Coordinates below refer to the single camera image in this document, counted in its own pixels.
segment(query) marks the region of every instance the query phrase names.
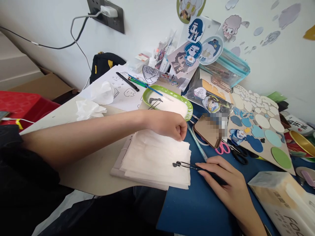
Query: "tissue box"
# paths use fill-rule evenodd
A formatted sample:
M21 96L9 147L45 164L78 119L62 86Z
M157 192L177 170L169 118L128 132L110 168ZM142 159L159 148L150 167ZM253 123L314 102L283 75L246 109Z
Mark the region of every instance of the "tissue box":
M262 171L248 185L282 236L314 235L315 195L289 173Z

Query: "person's right hand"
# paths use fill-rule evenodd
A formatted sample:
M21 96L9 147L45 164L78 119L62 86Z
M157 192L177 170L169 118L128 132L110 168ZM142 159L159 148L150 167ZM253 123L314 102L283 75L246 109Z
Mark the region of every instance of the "person's right hand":
M220 186L209 173L198 171L229 209L237 218L241 229L249 235L266 235L263 223L254 208L250 198L244 176L221 156L207 159L207 163L196 163L198 167L216 173L228 185Z

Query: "tweezers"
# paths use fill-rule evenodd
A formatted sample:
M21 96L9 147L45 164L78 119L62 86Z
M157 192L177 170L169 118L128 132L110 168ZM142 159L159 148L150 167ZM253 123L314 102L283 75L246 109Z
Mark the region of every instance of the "tweezers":
M194 170L203 170L203 171L209 173L209 174L211 175L211 177L212 177L215 181L218 182L219 185L228 185L228 184L224 181L224 179L222 179L221 177L219 177L216 173L210 172L210 171L208 171L208 170L206 170L206 169L203 169L203 168L201 168L201 167L194 166L194 165L192 165L192 164L188 164L188 163L186 163L186 162L180 162L180 161L177 161L176 163L173 163L173 166L174 166L174 167L176 167L176 166L182 166L182 167L189 168L189 169L194 169Z

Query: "pink scissors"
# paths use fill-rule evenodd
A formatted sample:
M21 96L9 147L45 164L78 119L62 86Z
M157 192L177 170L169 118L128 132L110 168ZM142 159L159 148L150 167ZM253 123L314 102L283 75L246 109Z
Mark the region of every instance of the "pink scissors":
M218 148L215 149L217 154L222 155L223 153L230 153L230 148L229 145L222 142L220 143L220 146Z

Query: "black cable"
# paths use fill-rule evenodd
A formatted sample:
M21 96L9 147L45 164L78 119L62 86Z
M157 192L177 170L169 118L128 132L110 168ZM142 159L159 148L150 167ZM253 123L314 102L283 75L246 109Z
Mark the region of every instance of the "black cable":
M81 30L80 30L80 32L79 32L79 35L78 35L78 38L76 39L76 41L79 40L79 38L80 38L80 36L81 36L81 34L82 34L82 32L83 32L83 29L84 29L84 27L85 27L85 24L86 24L86 21L88 20L88 18L89 18L89 17L86 17L86 18L85 18L85 20L84 20L84 22L83 22L83 25L82 25L82 28L81 28ZM28 39L26 39L26 38L24 38L24 37L18 35L17 33L14 33L13 31L7 29L7 28L4 28L4 27L2 27L2 26L0 26L0 28L1 28L1 29L4 29L4 30L7 30L7 31L9 31L9 32L11 32L11 33L13 33L13 34L15 34L16 36L19 36L20 38L22 38L22 39L24 39L24 40L26 40L26 41L28 41L28 42L30 42L30 43L33 43L31 40L28 40ZM75 42L73 42L73 43L71 43L71 44L69 44L69 45L67 45L67 46L61 47L61 48L54 48L54 47L45 46L45 45L37 44L37 43L36 43L36 45L38 45L38 46L45 47L45 48L51 48L51 49L65 49L65 48L68 48L68 47L72 46L73 44L75 44Z

